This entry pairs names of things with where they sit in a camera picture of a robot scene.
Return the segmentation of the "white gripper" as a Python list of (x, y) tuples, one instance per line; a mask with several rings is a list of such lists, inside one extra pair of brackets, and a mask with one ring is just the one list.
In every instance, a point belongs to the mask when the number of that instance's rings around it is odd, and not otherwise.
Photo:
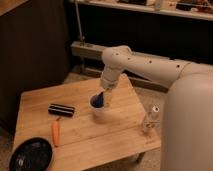
[(112, 90), (117, 86), (119, 80), (119, 71), (110, 67), (105, 67), (100, 78), (100, 85), (104, 88), (100, 92), (100, 97), (104, 98), (106, 93), (106, 106), (109, 107), (112, 100)]

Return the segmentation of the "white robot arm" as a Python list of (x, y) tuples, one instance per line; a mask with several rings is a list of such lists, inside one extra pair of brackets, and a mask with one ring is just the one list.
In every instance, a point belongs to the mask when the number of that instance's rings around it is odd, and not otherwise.
[(104, 89), (125, 70), (168, 88), (160, 171), (213, 171), (213, 65), (136, 56), (127, 46), (108, 47), (101, 58)]

